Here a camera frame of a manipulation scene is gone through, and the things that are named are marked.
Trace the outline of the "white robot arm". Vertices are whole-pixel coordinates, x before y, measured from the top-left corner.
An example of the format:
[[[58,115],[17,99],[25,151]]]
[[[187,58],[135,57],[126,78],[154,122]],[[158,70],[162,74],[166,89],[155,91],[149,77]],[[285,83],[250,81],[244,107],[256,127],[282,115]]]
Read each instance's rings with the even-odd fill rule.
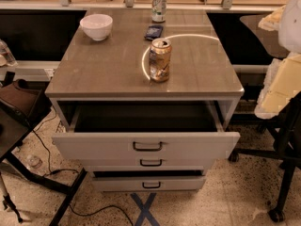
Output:
[[[301,53],[301,0],[289,0],[271,14],[263,17],[258,27],[277,31],[279,44],[290,52]]]

